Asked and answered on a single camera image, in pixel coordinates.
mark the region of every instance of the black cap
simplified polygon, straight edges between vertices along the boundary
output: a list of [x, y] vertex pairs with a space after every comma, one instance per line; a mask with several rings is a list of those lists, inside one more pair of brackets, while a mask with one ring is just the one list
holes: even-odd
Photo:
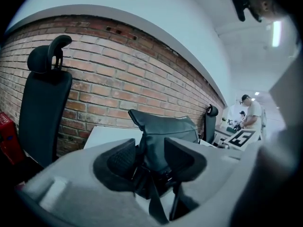
[[243, 102], [246, 98], [248, 98], [248, 97], [250, 97], [250, 96], [248, 96], [247, 94], [244, 94], [244, 95], [242, 96], [242, 102]]

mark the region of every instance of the fluorescent light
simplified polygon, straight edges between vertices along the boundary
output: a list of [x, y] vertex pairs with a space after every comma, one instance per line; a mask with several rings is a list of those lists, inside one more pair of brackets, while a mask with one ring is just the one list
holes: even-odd
[[281, 39], [281, 21], [274, 22], [274, 33], [273, 33], [273, 47], [278, 47], [280, 45], [280, 39]]

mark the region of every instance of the red box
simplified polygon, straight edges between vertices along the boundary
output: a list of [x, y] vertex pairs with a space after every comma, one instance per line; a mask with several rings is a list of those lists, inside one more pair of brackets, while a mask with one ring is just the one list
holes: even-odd
[[0, 113], [0, 148], [12, 164], [25, 159], [25, 154], [18, 142], [14, 122], [5, 113]]

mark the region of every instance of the brick wall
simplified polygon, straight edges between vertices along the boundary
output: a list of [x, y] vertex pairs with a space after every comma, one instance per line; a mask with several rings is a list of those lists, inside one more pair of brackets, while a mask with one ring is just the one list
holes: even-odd
[[117, 21], [88, 16], [52, 17], [28, 24], [0, 51], [0, 110], [18, 125], [27, 57], [33, 48], [67, 34], [63, 70], [73, 83], [60, 125], [58, 155], [83, 148], [95, 125], [136, 127], [127, 110], [188, 115], [203, 130], [209, 104], [223, 102], [197, 70], [152, 36]]

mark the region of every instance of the black office chair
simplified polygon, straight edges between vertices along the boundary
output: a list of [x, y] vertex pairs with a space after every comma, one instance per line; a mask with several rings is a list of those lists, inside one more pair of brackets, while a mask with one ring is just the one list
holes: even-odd
[[203, 140], [210, 144], [212, 144], [214, 140], [214, 129], [216, 125], [216, 116], [218, 113], [218, 109], [210, 104], [204, 116]]
[[[61, 70], [62, 48], [71, 42], [69, 36], [61, 35], [50, 45], [35, 48], [28, 56], [31, 73], [24, 88], [18, 139], [21, 148], [34, 161], [27, 157], [16, 165], [19, 180], [30, 179], [57, 158], [58, 128], [72, 83], [71, 74]], [[52, 69], [54, 56], [56, 65]]]

